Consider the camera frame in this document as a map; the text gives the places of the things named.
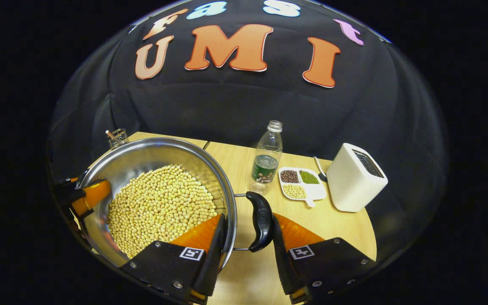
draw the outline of stainless steel pot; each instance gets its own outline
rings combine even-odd
[[[150,138],[133,141],[110,151],[93,164],[76,182],[77,187],[85,187],[102,177],[111,183],[111,195],[97,204],[93,208],[93,213],[81,222],[87,241],[99,255],[117,267],[123,266],[130,260],[124,252],[120,251],[110,235],[107,226],[108,205],[130,179],[137,177],[142,172],[155,170],[168,164],[179,164],[191,175],[197,177],[213,195],[217,213],[224,213],[226,217],[227,227],[219,271],[227,264],[234,249],[236,238],[235,197],[246,196],[252,202],[256,231],[255,241],[250,247],[236,250],[255,252],[270,243],[272,240],[272,211],[269,203],[262,196],[252,192],[235,195],[222,168],[202,148],[178,139]]]

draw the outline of white divided dish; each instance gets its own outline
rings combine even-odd
[[[299,179],[299,182],[298,183],[283,182],[283,180],[281,179],[281,173],[284,170],[293,170],[294,172],[297,172],[297,178]],[[300,176],[301,170],[314,175],[314,177],[317,179],[317,181],[319,181],[319,184],[304,183],[302,181],[302,177]],[[279,170],[278,170],[278,178],[280,180],[281,191],[282,191],[283,195],[285,195],[285,197],[287,197],[291,200],[304,201],[304,202],[306,202],[306,204],[308,204],[309,207],[316,206],[316,204],[313,202],[314,200],[321,200],[321,199],[324,199],[325,197],[327,197],[327,191],[325,190],[325,187],[323,186],[322,181],[319,179],[319,176],[313,170],[309,170],[306,168],[297,168],[297,167],[283,167],[283,168],[279,168]],[[304,189],[304,192],[306,193],[306,198],[300,199],[300,198],[291,197],[290,195],[285,193],[285,191],[283,189],[284,185],[302,186],[302,188]]]

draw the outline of metal basket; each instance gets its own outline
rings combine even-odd
[[[111,150],[114,150],[126,143],[129,143],[128,135],[127,133],[125,133],[125,129],[118,128],[112,131],[112,134],[114,135],[113,138],[107,135],[108,144],[110,145]]]

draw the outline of wooden table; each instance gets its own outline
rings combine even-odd
[[[154,133],[134,133],[130,141],[149,137],[171,137],[184,139],[199,147],[207,141],[157,135]],[[229,178],[234,193],[246,193],[250,183],[250,171],[255,150],[230,144],[211,142],[206,151],[221,165]],[[327,172],[331,160],[320,160],[324,172]],[[314,158],[283,154],[279,167],[291,166],[308,168],[318,172]],[[314,201],[314,208],[308,207],[304,201],[293,201],[284,197],[280,182],[275,178],[265,195],[272,211],[297,222],[324,239],[341,237],[359,249],[371,259],[376,259],[376,238],[365,209],[357,213],[337,210],[329,195],[325,199]],[[252,204],[245,197],[236,199],[238,211],[238,227],[235,247],[248,247],[255,238],[252,224]],[[213,296],[209,305],[289,305],[289,297],[283,293],[277,273],[274,245],[251,253],[249,251],[233,251],[228,263],[219,273]]]

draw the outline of bottle cap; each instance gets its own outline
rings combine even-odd
[[[269,122],[269,125],[267,126],[267,129],[274,133],[281,133],[283,124],[277,120],[271,120]]]

